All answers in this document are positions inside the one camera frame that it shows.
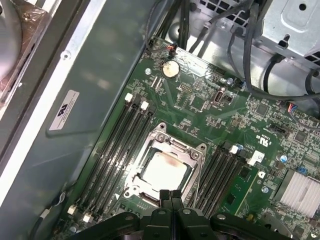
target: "green circuit board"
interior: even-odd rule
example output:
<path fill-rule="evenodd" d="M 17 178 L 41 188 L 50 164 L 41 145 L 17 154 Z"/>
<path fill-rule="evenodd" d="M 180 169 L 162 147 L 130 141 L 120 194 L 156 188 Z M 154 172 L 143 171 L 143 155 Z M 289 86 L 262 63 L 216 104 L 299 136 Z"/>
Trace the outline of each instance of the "green circuit board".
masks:
<path fill-rule="evenodd" d="M 156 48 L 165 46 L 168 44 L 161 39 L 155 42 Z M 172 79 L 164 75 L 163 67 L 167 61 L 174 61 L 179 65 L 179 73 Z M 222 97 L 215 101 L 218 92 L 222 92 Z M 302 240 L 315 239 L 315 236 L 320 234 L 320 223 L 316 217 L 310 224 L 309 217 L 274 201 L 288 170 L 319 178 L 320 134 L 296 123 L 287 111 L 287 103 L 252 96 L 245 91 L 240 79 L 178 48 L 176 55 L 172 57 L 168 56 L 167 51 L 152 54 L 145 52 L 141 56 L 68 199 L 61 215 L 63 224 L 56 230 L 52 239 L 64 239 L 74 234 L 69 231 L 70 226 L 74 224 L 80 231 L 92 224 L 82 221 L 89 207 L 78 207 L 77 214 L 72 216 L 67 210 L 81 202 L 81 193 L 83 196 L 86 195 L 84 187 L 88 177 L 112 130 L 117 128 L 116 124 L 128 93 L 139 96 L 155 111 L 148 122 L 146 120 L 145 125 L 136 125 L 136 149 L 132 151 L 116 187 L 111 187 L 113 182 L 110 180 L 110 187 L 106 188 L 109 191 L 105 195 L 108 198 L 109 194 L 109 201 L 106 203 L 109 207 L 108 214 L 103 212 L 99 220 L 93 221 L 94 223 L 123 211 L 142 215 L 146 209 L 154 207 L 137 196 L 125 198 L 124 184 L 148 132 L 160 123 L 165 123 L 166 132 L 184 143 L 194 147 L 205 144 L 206 162 L 214 154 L 217 146 L 225 141 L 241 146 L 241 149 L 246 151 L 248 159 L 256 151 L 264 154 L 261 162 L 256 162 L 254 166 L 245 164 L 232 180 L 219 206 L 220 212 L 228 212 L 257 224 L 262 215 L 268 213 L 291 231 L 299 229 Z M 294 115 L 310 128 L 319 126 L 315 118 L 298 110 L 294 111 Z M 285 162 L 280 161 L 283 156 L 286 156 Z"/>

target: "side panel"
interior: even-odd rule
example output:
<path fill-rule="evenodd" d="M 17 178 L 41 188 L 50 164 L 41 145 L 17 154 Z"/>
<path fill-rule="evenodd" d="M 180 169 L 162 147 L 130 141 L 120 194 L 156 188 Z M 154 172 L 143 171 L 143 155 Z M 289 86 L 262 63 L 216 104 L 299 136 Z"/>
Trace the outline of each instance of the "side panel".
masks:
<path fill-rule="evenodd" d="M 169 2 L 159 6 L 155 19 Z M 77 180 L 144 48 L 152 4 L 148 0 L 104 4 L 0 208 L 0 239 L 25 239 L 44 208 Z M 70 90 L 79 94 L 68 117 L 62 129 L 50 130 Z"/>

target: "heatsink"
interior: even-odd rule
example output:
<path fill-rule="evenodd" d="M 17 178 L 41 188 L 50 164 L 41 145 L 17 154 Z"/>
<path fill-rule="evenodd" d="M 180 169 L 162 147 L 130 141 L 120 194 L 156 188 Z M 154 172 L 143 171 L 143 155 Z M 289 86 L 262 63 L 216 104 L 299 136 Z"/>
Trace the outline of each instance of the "heatsink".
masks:
<path fill-rule="evenodd" d="M 160 190 L 181 190 L 182 201 L 192 190 L 207 146 L 193 147 L 166 131 L 162 122 L 148 134 L 126 178 L 125 198 L 136 196 L 157 206 Z"/>
<path fill-rule="evenodd" d="M 320 205 L 320 183 L 289 170 L 275 195 L 275 200 L 312 218 Z"/>

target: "label sticker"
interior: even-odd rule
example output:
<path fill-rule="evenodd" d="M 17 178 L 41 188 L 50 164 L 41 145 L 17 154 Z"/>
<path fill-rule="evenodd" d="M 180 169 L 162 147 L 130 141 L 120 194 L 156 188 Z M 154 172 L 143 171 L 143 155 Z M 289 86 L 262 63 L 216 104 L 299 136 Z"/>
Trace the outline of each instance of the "label sticker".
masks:
<path fill-rule="evenodd" d="M 73 90 L 68 91 L 57 114 L 55 115 L 49 131 L 61 130 L 64 127 L 65 122 L 67 121 L 68 116 L 72 108 L 74 107 L 78 96 L 79 92 Z"/>

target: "cpu socket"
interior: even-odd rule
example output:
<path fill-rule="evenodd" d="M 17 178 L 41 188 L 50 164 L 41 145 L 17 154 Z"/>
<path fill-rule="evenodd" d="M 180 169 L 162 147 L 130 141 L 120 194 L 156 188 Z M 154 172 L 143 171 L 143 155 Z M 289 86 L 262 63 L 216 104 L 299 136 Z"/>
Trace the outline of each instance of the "cpu socket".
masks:
<path fill-rule="evenodd" d="M 125 198 L 135 195 L 157 206 L 160 190 L 191 191 L 204 164 L 207 146 L 192 147 L 166 133 L 160 123 L 151 131 L 126 178 Z"/>

